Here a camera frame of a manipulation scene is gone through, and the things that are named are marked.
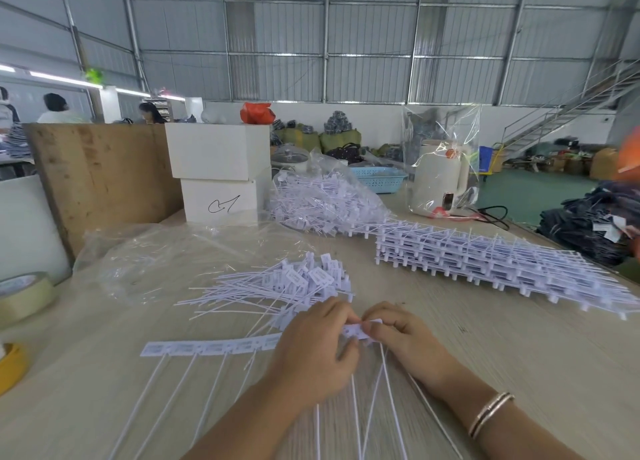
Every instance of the tape roll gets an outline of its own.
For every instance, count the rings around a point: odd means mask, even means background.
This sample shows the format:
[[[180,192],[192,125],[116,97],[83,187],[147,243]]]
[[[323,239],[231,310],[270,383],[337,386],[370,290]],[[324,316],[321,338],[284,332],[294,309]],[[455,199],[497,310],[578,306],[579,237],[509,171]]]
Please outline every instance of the tape roll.
[[[0,359],[0,395],[9,391],[27,373],[29,362],[19,344],[0,343],[6,355]]]
[[[46,273],[28,273],[0,281],[0,329],[26,319],[53,302]]]

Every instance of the white box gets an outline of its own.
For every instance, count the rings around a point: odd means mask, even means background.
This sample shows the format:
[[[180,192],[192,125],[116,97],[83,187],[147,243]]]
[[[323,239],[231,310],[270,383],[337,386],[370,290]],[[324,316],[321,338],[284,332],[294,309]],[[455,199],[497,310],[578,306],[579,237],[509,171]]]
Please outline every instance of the white box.
[[[252,180],[271,164],[265,124],[164,125],[176,178]]]
[[[204,224],[251,224],[265,210],[271,186],[271,166],[249,181],[181,179],[187,221]],[[240,222],[230,218],[238,213]]]

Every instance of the ceiling light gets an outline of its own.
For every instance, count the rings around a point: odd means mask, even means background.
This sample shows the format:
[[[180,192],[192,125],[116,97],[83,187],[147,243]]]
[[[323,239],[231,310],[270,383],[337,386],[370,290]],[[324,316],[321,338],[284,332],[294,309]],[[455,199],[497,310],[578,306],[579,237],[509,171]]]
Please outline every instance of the ceiling light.
[[[132,96],[141,96],[142,98],[150,98],[151,95],[148,92],[139,92],[139,91],[132,91],[130,89],[123,89],[120,87],[116,88],[117,92],[121,92],[123,94],[130,94]]]
[[[42,79],[50,79],[52,81],[60,81],[60,82],[66,82],[68,84],[76,84],[78,86],[87,86],[87,87],[94,87],[96,89],[102,89],[102,86],[100,84],[93,84],[92,82],[87,82],[87,81],[80,81],[79,79],[69,79],[69,78],[63,78],[60,76],[53,76],[51,74],[44,74],[44,73],[37,73],[34,71],[29,71],[29,74],[35,78],[42,78]]]
[[[171,94],[162,94],[161,98],[166,98],[167,100],[176,100],[176,101],[185,101],[185,99],[181,96],[172,96]]]

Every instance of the bracelet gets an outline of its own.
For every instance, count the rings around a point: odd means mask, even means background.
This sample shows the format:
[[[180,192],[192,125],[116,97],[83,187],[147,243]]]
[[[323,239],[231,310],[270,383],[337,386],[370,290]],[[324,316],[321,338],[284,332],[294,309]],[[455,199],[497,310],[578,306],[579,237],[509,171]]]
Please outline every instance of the bracelet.
[[[480,413],[478,413],[478,415],[476,416],[476,419],[469,428],[469,436],[473,440],[475,440],[480,433],[480,430],[482,430],[484,424],[487,423],[489,419],[491,419],[495,412],[503,407],[505,403],[507,403],[507,401],[513,400],[514,398],[515,397],[513,396],[513,394],[509,392],[504,392],[496,395],[484,406],[484,408],[482,408]]]

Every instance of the staircase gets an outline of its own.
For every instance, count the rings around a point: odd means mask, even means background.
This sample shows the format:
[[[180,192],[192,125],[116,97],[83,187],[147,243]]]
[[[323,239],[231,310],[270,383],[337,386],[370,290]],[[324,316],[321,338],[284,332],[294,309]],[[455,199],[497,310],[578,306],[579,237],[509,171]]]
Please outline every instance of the staircase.
[[[517,154],[538,143],[549,133],[562,128],[565,124],[587,113],[587,111],[610,106],[620,96],[640,87],[639,63],[640,59],[630,64],[625,64],[620,68],[618,67],[619,63],[616,62],[599,73],[592,75],[589,79],[600,79],[599,82],[583,90],[580,96],[550,108],[551,103],[555,102],[555,100],[562,100],[564,99],[563,96],[568,92],[575,91],[577,86],[574,86],[556,96],[547,104],[508,125],[504,129],[500,143],[505,159],[516,157]],[[549,108],[549,111],[533,121],[521,124],[516,129],[509,129],[522,120],[529,119],[533,113],[540,111],[542,108]]]

